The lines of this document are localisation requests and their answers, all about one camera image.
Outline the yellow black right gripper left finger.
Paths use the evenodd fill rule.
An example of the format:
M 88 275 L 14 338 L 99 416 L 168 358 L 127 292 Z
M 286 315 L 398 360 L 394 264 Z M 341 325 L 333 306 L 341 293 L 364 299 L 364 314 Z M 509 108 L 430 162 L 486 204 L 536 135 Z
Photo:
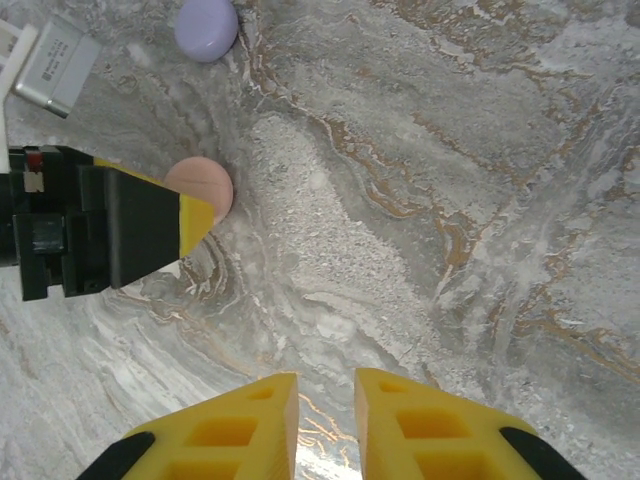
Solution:
M 298 386 L 275 374 L 142 424 L 81 479 L 292 479 Z

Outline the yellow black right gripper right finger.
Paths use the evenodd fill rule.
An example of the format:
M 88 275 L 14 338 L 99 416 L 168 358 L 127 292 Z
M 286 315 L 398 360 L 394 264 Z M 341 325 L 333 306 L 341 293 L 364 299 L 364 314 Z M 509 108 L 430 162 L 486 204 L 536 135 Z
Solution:
M 373 368 L 355 372 L 366 479 L 580 479 L 523 420 Z

